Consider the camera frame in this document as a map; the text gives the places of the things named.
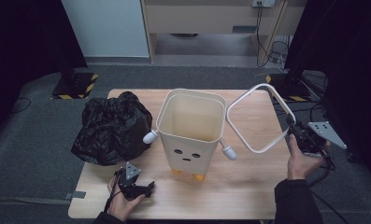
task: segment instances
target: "trash can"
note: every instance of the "trash can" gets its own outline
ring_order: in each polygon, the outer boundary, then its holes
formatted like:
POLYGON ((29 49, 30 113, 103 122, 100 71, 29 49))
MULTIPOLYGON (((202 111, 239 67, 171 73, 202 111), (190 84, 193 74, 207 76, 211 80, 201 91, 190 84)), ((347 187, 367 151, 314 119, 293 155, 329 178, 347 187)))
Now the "trash can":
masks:
POLYGON ((183 171, 204 180, 223 134, 225 113, 225 99, 218 94, 184 89, 167 94, 156 124, 174 174, 183 171))

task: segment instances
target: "stand base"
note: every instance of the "stand base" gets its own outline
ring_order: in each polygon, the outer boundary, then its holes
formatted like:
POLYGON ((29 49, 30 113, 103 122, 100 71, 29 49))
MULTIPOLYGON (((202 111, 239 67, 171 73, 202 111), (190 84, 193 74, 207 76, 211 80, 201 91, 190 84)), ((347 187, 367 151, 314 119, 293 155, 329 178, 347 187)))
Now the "stand base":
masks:
POLYGON ((57 83, 51 94, 52 99, 84 99, 89 96, 98 75, 94 73, 77 73, 78 85, 76 88, 68 86, 63 79, 57 83))
POLYGON ((286 74, 270 74, 266 77, 269 85, 273 86, 278 94, 286 101, 311 101, 310 92, 301 83, 288 86, 285 83, 286 74))

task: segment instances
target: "yellow leg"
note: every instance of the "yellow leg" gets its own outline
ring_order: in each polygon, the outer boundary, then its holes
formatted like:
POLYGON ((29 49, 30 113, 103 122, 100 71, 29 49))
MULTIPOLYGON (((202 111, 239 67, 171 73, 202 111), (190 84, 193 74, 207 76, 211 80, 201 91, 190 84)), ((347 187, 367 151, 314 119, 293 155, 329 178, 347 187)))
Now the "yellow leg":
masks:
POLYGON ((195 174, 193 174, 193 178, 195 178, 197 181, 202 182, 202 181, 205 180, 206 176, 205 175, 195 175, 195 174))
POLYGON ((175 175, 181 174, 181 171, 180 170, 176 170, 176 169, 171 169, 171 172, 173 172, 173 174, 175 174, 175 175))

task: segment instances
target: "gray carpet floor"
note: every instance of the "gray carpet floor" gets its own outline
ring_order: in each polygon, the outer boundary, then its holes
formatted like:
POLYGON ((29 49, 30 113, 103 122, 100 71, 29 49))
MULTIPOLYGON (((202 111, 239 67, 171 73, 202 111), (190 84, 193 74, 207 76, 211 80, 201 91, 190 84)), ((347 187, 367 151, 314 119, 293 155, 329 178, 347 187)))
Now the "gray carpet floor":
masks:
MULTIPOLYGON (((90 98, 105 98, 112 89, 247 90, 265 82, 261 74, 278 73, 273 68, 125 65, 91 68, 99 77, 88 99, 50 99, 59 74, 44 76, 22 88, 20 97, 24 99, 14 105, 13 113, 0 129, 0 200, 26 198, 40 203, 0 202, 0 223, 93 222, 71 219, 67 214, 69 201, 64 200, 67 192, 75 190, 83 166, 70 149, 81 128, 81 112, 90 98)), ((292 110, 313 105, 289 104, 292 110)), ((323 108, 313 112, 314 121, 328 120, 323 116, 323 108)), ((296 116, 310 120, 308 110, 296 112, 296 116)), ((313 190, 349 223, 371 223, 371 174, 362 164, 348 162, 346 150, 333 148, 333 155, 336 170, 313 190)), ((317 202, 325 223, 342 223, 331 209, 317 202)))

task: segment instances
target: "table top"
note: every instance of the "table top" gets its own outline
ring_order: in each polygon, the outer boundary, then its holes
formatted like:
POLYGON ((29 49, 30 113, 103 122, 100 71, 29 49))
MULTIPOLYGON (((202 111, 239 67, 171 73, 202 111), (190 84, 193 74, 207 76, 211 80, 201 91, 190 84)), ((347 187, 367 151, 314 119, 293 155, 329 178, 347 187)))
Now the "table top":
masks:
MULTIPOLYGON (((131 91, 153 116, 152 129, 171 90, 112 90, 108 98, 131 91)), ((245 90, 202 90, 216 93, 229 106, 245 90)), ((262 148, 282 133, 267 91, 254 91, 231 110, 231 121, 254 148, 262 148)), ((273 219, 276 212, 274 187, 287 175, 290 153, 284 139, 262 154, 249 151, 225 123, 222 138, 231 145, 237 160, 230 161, 218 145, 203 182, 192 175, 174 175, 158 138, 131 163, 141 169, 136 181, 147 186, 155 181, 150 198, 145 199, 130 219, 273 219)), ((104 210, 109 196, 107 183, 124 163, 99 166, 85 162, 68 215, 72 218, 96 218, 104 210)))

